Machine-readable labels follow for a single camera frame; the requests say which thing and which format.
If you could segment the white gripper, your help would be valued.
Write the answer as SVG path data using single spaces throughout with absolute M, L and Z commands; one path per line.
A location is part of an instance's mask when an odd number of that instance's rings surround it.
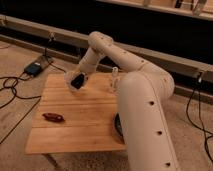
M 81 74 L 84 75 L 84 83 L 83 83 L 83 86 L 84 86 L 86 84 L 86 82 L 88 81 L 88 76 L 87 75 L 91 75 L 91 74 L 93 74 L 95 72 L 95 66 L 94 65 L 90 65 L 88 63 L 80 63 L 79 64 L 79 71 L 82 72 Z M 71 82 L 73 81 L 73 79 L 75 77 L 76 77 L 76 72 L 75 71 L 68 71 L 64 75 L 65 82 L 66 82 L 67 86 L 70 89 L 74 89 L 74 86 L 71 84 Z

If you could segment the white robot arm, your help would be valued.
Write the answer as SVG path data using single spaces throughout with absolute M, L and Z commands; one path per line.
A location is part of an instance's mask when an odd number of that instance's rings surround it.
M 126 74 L 117 87 L 117 108 L 131 171 L 181 171 L 162 102 L 173 95 L 173 77 L 156 64 L 117 46 L 98 31 L 76 69 L 65 75 L 70 90 L 83 87 L 100 60 L 109 57 Z

